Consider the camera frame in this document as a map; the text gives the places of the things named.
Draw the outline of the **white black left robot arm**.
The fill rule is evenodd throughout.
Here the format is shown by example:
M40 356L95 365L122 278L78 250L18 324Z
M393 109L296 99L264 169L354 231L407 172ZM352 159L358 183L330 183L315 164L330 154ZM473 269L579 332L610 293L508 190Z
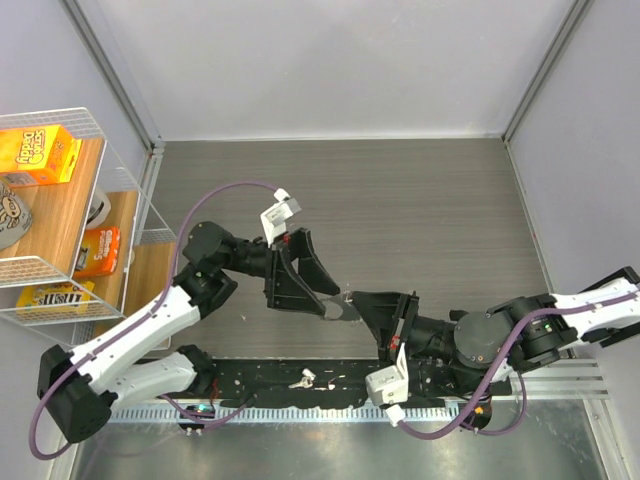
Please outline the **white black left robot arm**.
M80 443L109 420L122 396L117 377L154 346L219 309L234 293L230 272L264 281L268 308L324 316L322 294L341 292L320 262L305 228L273 242L238 238L206 221L189 232L187 263L165 289L112 330L72 350L54 345L40 359L37 409L68 443Z

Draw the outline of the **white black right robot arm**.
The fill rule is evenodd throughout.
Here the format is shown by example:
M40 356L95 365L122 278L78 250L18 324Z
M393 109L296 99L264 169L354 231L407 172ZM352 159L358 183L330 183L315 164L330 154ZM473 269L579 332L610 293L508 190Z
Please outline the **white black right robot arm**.
M349 299L381 361L405 359L409 390L467 396L556 362L561 352L603 348L639 333L639 275L624 267L571 295L521 296L483 311L420 315L416 294L355 291Z

